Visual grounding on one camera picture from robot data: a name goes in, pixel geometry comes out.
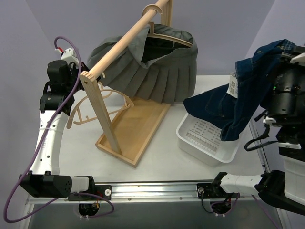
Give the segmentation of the beige plastic hanger front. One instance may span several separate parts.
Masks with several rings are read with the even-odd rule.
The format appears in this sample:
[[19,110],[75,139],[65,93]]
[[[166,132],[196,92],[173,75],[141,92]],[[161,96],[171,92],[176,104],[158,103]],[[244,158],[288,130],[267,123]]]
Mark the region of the beige plastic hanger front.
[[[74,109],[71,111],[70,117],[68,119],[68,122],[66,124],[67,129],[70,129],[72,124],[77,124],[77,125],[81,125],[90,121],[94,121],[96,119],[98,119],[98,115],[102,114],[104,115],[106,118],[109,118],[109,115],[114,114],[114,113],[119,113],[123,110],[126,110],[130,107],[134,107],[134,103],[133,101],[126,96],[125,94],[114,90],[114,89],[104,89],[104,87],[101,85],[101,87],[97,86],[97,88],[99,89],[99,92],[101,95],[98,95],[97,91],[93,91],[92,93],[94,94],[94,98],[96,98],[96,100],[93,101],[93,103],[91,102],[91,105],[93,108],[97,107],[98,108],[98,113],[96,113],[96,117],[95,118],[91,118],[89,119],[88,116],[86,116],[86,120],[82,119],[81,116],[81,110],[80,110],[80,105],[86,100],[89,99],[88,96],[82,98],[74,107]],[[110,97],[112,95],[112,93],[117,93],[119,94],[123,100],[124,100],[124,105],[115,111],[112,112],[108,112],[106,105],[104,103],[104,99]]]

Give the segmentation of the beige plastic hanger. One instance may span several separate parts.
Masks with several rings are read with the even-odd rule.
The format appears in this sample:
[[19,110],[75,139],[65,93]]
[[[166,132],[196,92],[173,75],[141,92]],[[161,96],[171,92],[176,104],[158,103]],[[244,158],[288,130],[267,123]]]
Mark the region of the beige plastic hanger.
[[187,46],[187,47],[192,47],[192,43],[182,40],[180,38],[177,37],[173,37],[170,35],[166,35],[166,34],[161,34],[161,33],[155,33],[155,23],[154,22],[148,22],[150,29],[149,32],[147,34],[148,38],[156,38],[156,39],[162,39],[162,40],[167,40],[167,41],[171,41],[174,43],[179,43],[181,45]]
[[[92,93],[94,94],[94,98],[96,98],[96,100],[93,101],[93,103],[91,102],[91,105],[93,108],[97,107],[98,108],[98,113],[96,113],[96,117],[95,118],[91,118],[89,119],[88,116],[86,116],[86,120],[82,119],[81,116],[81,110],[80,110],[80,105],[86,100],[89,99],[88,96],[82,98],[74,107],[74,109],[71,111],[70,117],[68,119],[68,122],[66,124],[67,129],[70,129],[72,124],[77,124],[77,125],[81,125],[90,121],[94,121],[96,119],[98,119],[98,115],[102,114],[104,115],[106,118],[109,118],[109,115],[114,114],[114,113],[119,113],[123,110],[126,110],[130,107],[134,107],[134,103],[133,101],[126,96],[125,94],[114,90],[114,89],[104,89],[104,87],[101,85],[101,87],[97,86],[97,88],[99,89],[99,92],[101,95],[98,95],[97,91],[93,91]],[[112,93],[117,93],[119,94],[123,100],[124,100],[124,105],[115,111],[112,112],[108,112],[106,105],[104,103],[104,99],[110,97],[112,95]]]

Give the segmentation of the dark blue denim skirt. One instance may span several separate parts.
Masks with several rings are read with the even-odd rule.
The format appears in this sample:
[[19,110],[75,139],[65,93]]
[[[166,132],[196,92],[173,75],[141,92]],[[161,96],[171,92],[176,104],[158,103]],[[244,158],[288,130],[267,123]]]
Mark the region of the dark blue denim skirt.
[[268,74],[280,63],[281,54],[292,54],[295,47],[287,39],[259,47],[251,58],[235,63],[237,97],[225,84],[185,99],[187,113],[220,128],[222,141],[237,140],[258,106],[267,104],[264,98],[272,87]]

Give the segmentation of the grey pleated skirt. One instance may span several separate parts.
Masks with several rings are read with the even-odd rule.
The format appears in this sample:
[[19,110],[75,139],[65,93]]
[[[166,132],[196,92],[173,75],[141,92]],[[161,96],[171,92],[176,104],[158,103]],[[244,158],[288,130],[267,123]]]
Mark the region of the grey pleated skirt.
[[145,26],[106,68],[99,81],[129,97],[158,103],[181,103],[193,96],[197,75],[198,48],[187,31],[156,24],[157,34],[191,43],[185,46],[149,37]]

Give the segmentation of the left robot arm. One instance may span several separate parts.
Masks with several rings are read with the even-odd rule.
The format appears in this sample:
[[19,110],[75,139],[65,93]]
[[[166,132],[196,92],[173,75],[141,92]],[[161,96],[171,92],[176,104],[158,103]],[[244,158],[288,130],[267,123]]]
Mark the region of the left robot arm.
[[87,66],[63,60],[48,64],[49,80],[40,98],[38,153],[27,174],[20,176],[20,186],[32,197],[74,200],[79,193],[85,200],[91,200],[96,195],[92,176],[60,175],[59,169],[63,131],[75,101],[72,89],[83,89],[82,84],[76,82],[79,70],[87,70]]

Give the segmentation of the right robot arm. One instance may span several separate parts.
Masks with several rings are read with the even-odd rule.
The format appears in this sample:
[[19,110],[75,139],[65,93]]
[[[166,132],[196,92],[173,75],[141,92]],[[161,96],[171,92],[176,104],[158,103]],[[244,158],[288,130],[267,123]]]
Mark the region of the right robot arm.
[[231,193],[258,195],[270,206],[296,214],[305,213],[305,48],[295,46],[280,56],[280,64],[268,79],[272,92],[264,113],[264,133],[268,137],[272,126],[279,127],[274,143],[284,160],[284,170],[261,175],[242,176],[220,172],[212,182],[217,197]]

